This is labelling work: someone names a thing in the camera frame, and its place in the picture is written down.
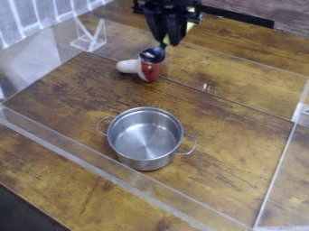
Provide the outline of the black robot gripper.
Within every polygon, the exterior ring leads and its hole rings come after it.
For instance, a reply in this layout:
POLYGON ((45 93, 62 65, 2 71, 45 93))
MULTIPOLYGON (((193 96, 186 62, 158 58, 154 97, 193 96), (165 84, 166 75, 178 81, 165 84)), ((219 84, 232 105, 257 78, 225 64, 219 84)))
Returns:
POLYGON ((202 0, 132 0, 132 10, 144 14, 156 40, 177 46, 186 36, 188 22, 202 21, 202 0))

